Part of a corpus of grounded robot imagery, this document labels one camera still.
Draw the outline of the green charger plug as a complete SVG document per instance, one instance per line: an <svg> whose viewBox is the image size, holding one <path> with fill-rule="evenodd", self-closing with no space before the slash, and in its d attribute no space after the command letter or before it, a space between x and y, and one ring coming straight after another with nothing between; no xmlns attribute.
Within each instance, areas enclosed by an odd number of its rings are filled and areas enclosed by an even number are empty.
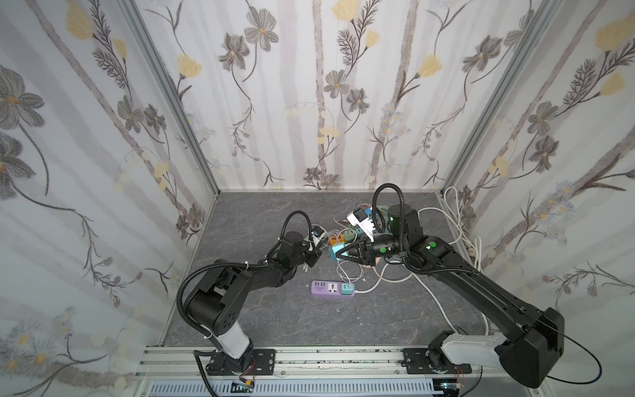
<svg viewBox="0 0 635 397"><path fill-rule="evenodd" d="M344 237L344 240L349 243L357 238L357 232L353 229L347 228L342 231L342 236Z"/></svg>

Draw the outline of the teal charger plug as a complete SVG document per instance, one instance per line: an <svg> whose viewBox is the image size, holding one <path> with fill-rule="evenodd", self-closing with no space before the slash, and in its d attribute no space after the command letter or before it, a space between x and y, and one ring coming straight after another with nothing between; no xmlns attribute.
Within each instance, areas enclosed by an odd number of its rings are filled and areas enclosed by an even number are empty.
<svg viewBox="0 0 635 397"><path fill-rule="evenodd" d="M337 252L344 248L344 243L337 243L329 247L328 252L333 261L337 262Z"/></svg>
<svg viewBox="0 0 635 397"><path fill-rule="evenodd" d="M350 296L355 294L355 288L353 284L342 283L340 286L341 295Z"/></svg>

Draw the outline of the orange power strip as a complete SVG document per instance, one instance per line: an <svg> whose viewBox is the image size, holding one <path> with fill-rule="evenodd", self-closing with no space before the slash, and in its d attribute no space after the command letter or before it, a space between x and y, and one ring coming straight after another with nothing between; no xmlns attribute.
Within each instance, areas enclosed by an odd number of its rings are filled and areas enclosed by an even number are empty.
<svg viewBox="0 0 635 397"><path fill-rule="evenodd" d="M338 244L345 244L347 242L346 238L339 234L337 236L331 236L328 240L330 246L336 246Z"/></svg>

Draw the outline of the purple power strip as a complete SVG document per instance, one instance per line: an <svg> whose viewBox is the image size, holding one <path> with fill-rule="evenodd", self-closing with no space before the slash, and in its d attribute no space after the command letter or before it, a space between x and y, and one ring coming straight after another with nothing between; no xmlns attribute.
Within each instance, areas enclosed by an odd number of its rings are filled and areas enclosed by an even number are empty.
<svg viewBox="0 0 635 397"><path fill-rule="evenodd" d="M340 286L344 282L337 281L313 281L311 284L311 294L319 297L349 299L353 298L356 294L345 296L340 293Z"/></svg>

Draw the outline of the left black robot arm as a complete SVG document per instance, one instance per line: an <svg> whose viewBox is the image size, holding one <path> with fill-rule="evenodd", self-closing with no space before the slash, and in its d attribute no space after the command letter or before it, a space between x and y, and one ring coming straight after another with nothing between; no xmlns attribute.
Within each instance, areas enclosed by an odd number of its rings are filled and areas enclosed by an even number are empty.
<svg viewBox="0 0 635 397"><path fill-rule="evenodd" d="M309 215L296 210L284 220L276 243L258 262L219 259L182 281L176 309L183 321L215 347L213 352L194 353L197 361L202 356L210 358L205 369L209 375L219 371L242 375L254 367L254 343L238 323L240 312L252 291L279 288L300 267L317 264L322 253L312 230Z"/></svg>

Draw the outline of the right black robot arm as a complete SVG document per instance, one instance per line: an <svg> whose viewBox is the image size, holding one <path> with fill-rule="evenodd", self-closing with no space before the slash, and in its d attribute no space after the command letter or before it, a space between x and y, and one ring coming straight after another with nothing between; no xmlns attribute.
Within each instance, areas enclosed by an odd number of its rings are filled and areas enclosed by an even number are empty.
<svg viewBox="0 0 635 397"><path fill-rule="evenodd" d="M449 364L493 367L527 388L537 389L562 358L565 319L553 308L540 310L509 293L471 266L448 242L426 234L418 211L406 204L398 185L385 183L369 209L347 216L364 235L337 251L339 259L373 266L379 258L397 257L416 276L449 286L499 329L493 336L441 334L431 350Z"/></svg>

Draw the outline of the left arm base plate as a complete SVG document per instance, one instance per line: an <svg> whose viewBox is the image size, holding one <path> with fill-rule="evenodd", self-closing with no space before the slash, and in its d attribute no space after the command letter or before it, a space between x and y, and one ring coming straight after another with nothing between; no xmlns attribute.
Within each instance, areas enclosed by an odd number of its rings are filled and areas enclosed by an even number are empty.
<svg viewBox="0 0 635 397"><path fill-rule="evenodd" d="M205 371L211 376L220 375L273 375L275 369L276 350L251 349L238 359L229 357L224 352L213 352Z"/></svg>

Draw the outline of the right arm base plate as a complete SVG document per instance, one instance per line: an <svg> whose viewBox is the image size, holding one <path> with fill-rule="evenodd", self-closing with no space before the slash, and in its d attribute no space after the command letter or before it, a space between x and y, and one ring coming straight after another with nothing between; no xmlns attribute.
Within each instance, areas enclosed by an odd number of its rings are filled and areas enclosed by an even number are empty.
<svg viewBox="0 0 635 397"><path fill-rule="evenodd" d="M441 350L405 348L402 366L409 375L466 375L473 372L470 365L449 362Z"/></svg>

